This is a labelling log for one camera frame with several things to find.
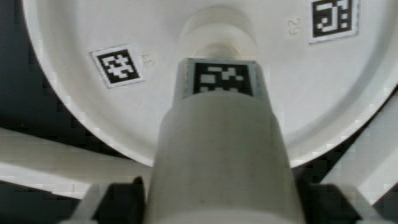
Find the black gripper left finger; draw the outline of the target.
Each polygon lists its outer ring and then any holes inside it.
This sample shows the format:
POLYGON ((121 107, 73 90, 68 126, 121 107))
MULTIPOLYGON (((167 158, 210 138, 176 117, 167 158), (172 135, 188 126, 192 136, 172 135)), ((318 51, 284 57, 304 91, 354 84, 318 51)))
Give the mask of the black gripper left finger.
POLYGON ((59 224, 142 224, 146 189, 142 177, 130 183, 94 184, 71 217, 59 224))

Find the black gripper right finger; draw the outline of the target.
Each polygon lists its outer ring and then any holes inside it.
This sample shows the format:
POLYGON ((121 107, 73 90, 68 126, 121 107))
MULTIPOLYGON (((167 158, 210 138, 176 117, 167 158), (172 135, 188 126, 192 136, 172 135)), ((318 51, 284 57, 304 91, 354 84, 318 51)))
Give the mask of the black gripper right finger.
POLYGON ((306 224, 386 224, 354 207, 336 185, 297 182, 306 224))

